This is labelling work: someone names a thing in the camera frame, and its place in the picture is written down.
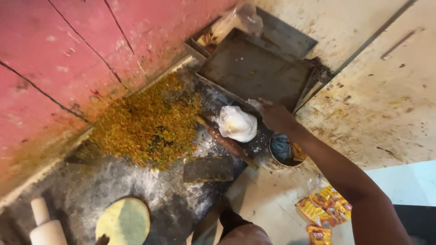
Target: blue cloth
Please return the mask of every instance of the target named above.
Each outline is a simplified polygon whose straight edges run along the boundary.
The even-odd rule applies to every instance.
[[[271,153],[277,161],[284,163],[291,156],[291,146],[286,142],[288,136],[276,134],[271,138]]]

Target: dark countertop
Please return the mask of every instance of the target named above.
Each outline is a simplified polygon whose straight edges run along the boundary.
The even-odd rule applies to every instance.
[[[217,116],[225,104],[217,99],[215,90],[190,75],[190,70],[179,71],[182,80],[195,84],[204,99],[205,115]],[[258,117],[258,134],[244,147],[253,154],[265,147],[271,131],[257,113],[250,113]],[[195,157],[229,155],[205,128],[198,125],[197,133]],[[247,165],[236,158],[233,164],[236,179]],[[150,210],[150,234],[144,244],[181,245],[232,183],[183,183],[182,160],[164,172],[136,167],[126,159],[114,157],[100,157],[87,164],[63,161],[0,214],[0,238],[6,236],[14,244],[30,244],[28,234],[35,228],[30,201],[43,196],[52,219],[61,221],[69,245],[94,244],[100,214],[111,203],[129,196],[141,199]]]

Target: pink wall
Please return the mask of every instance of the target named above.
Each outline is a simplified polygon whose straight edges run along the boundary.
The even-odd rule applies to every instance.
[[[0,3],[0,195],[236,0]]]

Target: flattened dough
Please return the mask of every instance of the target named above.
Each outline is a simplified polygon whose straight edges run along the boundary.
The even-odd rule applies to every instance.
[[[108,245],[142,245],[150,232],[147,206],[136,198],[124,198],[110,205],[100,216],[95,238],[109,237]]]

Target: white rolling pin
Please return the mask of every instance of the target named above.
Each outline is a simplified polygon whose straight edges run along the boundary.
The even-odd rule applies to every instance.
[[[44,198],[31,202],[36,228],[30,232],[32,245],[67,245],[64,231],[59,220],[50,220]]]

